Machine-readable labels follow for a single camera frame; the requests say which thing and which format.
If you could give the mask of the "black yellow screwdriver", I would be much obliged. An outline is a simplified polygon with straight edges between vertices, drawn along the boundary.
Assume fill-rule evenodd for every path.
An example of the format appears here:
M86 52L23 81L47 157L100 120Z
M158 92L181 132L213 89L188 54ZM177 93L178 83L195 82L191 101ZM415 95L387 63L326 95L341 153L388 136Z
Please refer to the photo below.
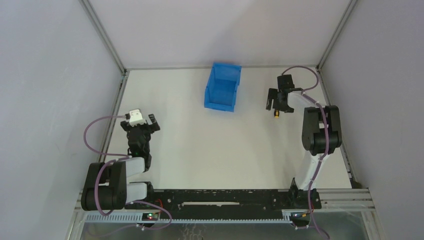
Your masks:
M280 117L280 111L279 111L279 110L274 110L273 115L274 115L274 117L275 117L276 119L278 119L278 118Z

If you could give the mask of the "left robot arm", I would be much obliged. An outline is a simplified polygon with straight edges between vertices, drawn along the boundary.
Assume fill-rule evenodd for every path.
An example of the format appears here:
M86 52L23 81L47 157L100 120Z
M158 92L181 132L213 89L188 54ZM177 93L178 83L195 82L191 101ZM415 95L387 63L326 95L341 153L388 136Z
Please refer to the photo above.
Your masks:
M149 181L129 182L128 178L147 172L152 163L150 141L152 134L161 128L154 114L150 122L137 110L121 115L120 126L126 133L126 154L116 154L117 159L92 163L88 167L81 195L81 207L85 211L98 211L107 216L120 210L127 203L146 199L153 190Z

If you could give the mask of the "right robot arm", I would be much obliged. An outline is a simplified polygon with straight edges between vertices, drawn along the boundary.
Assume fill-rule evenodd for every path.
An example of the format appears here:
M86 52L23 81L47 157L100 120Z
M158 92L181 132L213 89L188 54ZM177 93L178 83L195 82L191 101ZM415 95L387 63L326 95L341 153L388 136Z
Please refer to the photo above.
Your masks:
M305 154L289 191L294 199L312 197L324 162L342 145L339 108L323 106L308 96L304 89L295 87L290 74L277 77L277 88L269 88L265 108L273 111L275 118L281 113L301 111L301 143Z

